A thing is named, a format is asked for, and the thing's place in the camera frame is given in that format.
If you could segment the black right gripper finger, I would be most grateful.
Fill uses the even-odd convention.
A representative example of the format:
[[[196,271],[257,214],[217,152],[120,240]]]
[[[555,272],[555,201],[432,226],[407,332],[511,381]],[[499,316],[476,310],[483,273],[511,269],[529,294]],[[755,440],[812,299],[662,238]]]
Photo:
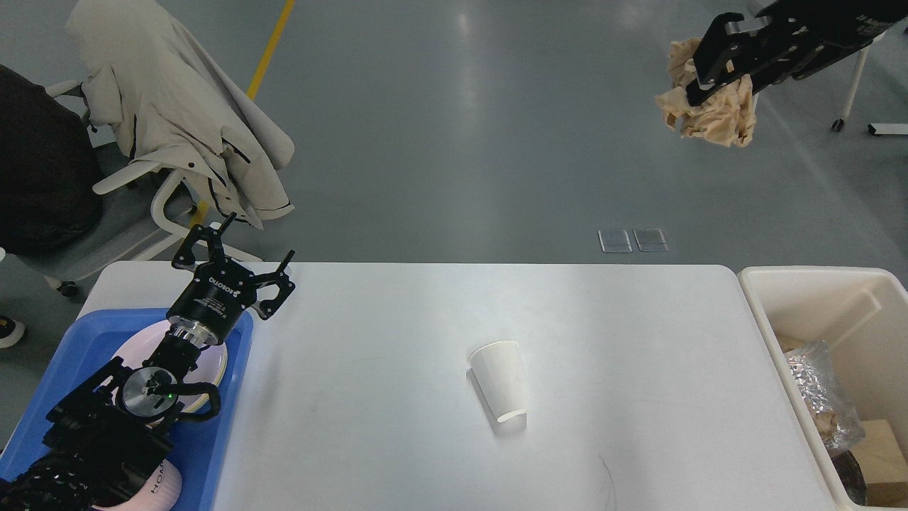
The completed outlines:
[[[697,50],[693,56],[694,80],[685,85],[691,106],[701,106],[724,87],[750,77],[753,93],[786,78],[788,51]]]
[[[707,29],[697,50],[769,50],[772,16],[746,19],[742,13],[719,14]]]

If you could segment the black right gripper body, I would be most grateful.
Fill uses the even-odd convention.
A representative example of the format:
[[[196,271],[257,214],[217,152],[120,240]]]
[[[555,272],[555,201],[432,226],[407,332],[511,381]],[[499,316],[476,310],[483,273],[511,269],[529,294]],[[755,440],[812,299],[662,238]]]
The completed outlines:
[[[748,7],[770,19],[769,48],[795,48],[751,75],[753,93],[811,77],[868,48],[907,12],[905,1],[751,1]]]

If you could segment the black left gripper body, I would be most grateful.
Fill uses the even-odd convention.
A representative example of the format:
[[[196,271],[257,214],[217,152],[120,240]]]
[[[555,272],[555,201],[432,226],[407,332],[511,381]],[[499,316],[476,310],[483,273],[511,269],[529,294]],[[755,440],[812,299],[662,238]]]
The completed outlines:
[[[252,277],[249,268],[234,260],[199,265],[167,310],[167,320],[178,326],[204,328],[204,342],[221,345],[246,308],[256,301],[256,291],[249,286]]]

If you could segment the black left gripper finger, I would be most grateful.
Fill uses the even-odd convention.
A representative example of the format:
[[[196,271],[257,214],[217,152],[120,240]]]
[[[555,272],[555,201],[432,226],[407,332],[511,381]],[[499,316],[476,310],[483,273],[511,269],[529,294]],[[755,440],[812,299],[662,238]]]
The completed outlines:
[[[252,288],[255,297],[252,308],[261,320],[268,320],[273,317],[292,292],[295,291],[296,285],[292,282],[291,275],[289,275],[289,264],[291,264],[295,253],[295,250],[289,250],[275,270],[252,277]],[[272,287],[276,289],[273,297],[261,298],[259,296],[260,291]]]
[[[200,242],[206,246],[207,263],[226,262],[229,258],[223,245],[223,232],[236,220],[236,217],[236,213],[231,213],[218,226],[213,226],[213,224],[210,224],[210,226],[195,224],[179,244],[175,255],[172,257],[172,267],[179,270],[195,270],[198,262],[194,247]]]

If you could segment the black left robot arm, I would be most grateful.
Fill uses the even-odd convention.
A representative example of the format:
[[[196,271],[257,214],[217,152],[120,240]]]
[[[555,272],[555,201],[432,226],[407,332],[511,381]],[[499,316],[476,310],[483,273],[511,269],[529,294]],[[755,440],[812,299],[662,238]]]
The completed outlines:
[[[243,313],[269,319],[292,294],[289,251],[275,270],[254,274],[225,253],[233,223],[195,224],[172,259],[192,280],[167,310],[168,328],[138,365],[114,356],[48,411],[48,452],[2,481],[4,510],[87,510],[126,504],[143,486],[160,490],[157,472],[173,450],[171,429],[221,411],[218,385],[189,382],[206,347],[223,345]]]

